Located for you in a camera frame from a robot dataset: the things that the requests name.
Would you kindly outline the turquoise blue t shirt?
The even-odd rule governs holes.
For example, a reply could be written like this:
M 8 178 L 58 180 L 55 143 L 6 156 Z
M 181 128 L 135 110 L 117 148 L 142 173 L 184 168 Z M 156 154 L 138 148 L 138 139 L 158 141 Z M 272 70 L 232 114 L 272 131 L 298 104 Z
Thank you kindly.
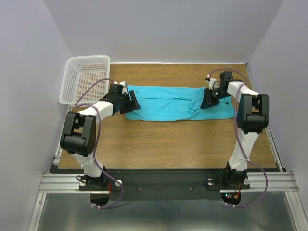
M 152 122 L 233 119 L 231 97 L 216 106 L 201 109 L 205 87 L 128 86 L 134 91 L 139 110 L 126 114 L 128 120 Z

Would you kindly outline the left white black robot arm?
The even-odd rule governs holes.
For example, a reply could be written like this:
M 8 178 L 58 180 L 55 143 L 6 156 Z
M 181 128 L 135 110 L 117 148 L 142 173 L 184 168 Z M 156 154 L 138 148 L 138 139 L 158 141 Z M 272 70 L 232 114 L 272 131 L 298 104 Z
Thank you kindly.
M 60 147 L 81 165 L 83 176 L 77 176 L 81 190 L 100 191 L 110 187 L 105 167 L 96 157 L 102 120 L 116 113 L 139 110 L 134 91 L 128 91 L 126 82 L 114 82 L 108 93 L 87 109 L 66 114 L 60 138 Z

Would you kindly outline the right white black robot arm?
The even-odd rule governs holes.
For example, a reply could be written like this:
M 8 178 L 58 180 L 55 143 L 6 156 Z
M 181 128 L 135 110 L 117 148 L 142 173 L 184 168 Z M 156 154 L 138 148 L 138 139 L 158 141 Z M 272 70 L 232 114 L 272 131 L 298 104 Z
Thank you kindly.
M 242 80 L 234 79 L 230 69 L 224 69 L 219 80 L 212 78 L 211 74 L 205 80 L 208 87 L 204 90 L 201 109 L 217 106 L 221 99 L 229 96 L 235 99 L 236 145 L 223 170 L 222 185 L 248 185 L 249 164 L 265 173 L 260 165 L 251 162 L 250 154 L 255 141 L 269 124 L 269 96 L 251 90 Z

